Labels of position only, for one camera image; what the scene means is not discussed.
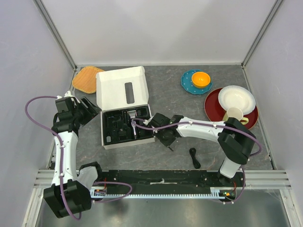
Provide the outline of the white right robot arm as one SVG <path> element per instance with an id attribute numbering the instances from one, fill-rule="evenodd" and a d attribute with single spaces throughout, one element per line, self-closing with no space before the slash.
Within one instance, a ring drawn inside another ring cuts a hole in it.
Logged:
<path id="1" fill-rule="evenodd" d="M 156 129 L 156 137 L 169 147 L 176 138 L 191 137 L 218 143 L 225 159 L 217 174 L 217 181 L 222 186 L 233 182 L 238 169 L 247 164 L 251 156 L 256 137 L 235 118 L 226 121 L 207 122 L 190 119 L 182 115 L 168 118 L 160 113 L 155 114 L 148 126 Z"/>

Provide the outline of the white clipper kit box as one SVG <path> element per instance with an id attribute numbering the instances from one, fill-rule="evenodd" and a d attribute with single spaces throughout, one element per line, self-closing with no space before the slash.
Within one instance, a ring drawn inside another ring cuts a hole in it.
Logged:
<path id="1" fill-rule="evenodd" d="M 154 142 L 152 131 L 132 126 L 137 117 L 148 120 L 151 110 L 143 66 L 96 74 L 97 105 L 101 108 L 101 142 L 104 149 Z"/>

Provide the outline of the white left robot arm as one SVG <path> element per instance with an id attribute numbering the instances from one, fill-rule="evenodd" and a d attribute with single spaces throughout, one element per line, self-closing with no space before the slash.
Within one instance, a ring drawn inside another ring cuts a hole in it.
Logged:
<path id="1" fill-rule="evenodd" d="M 101 109 L 86 97 L 76 98 L 71 91 L 58 96 L 57 113 L 51 128 L 56 154 L 51 187 L 44 189 L 44 199 L 57 218 L 75 216 L 91 208 L 90 190 L 104 181 L 98 162 L 76 169 L 76 147 L 80 127 L 98 116 Z"/>

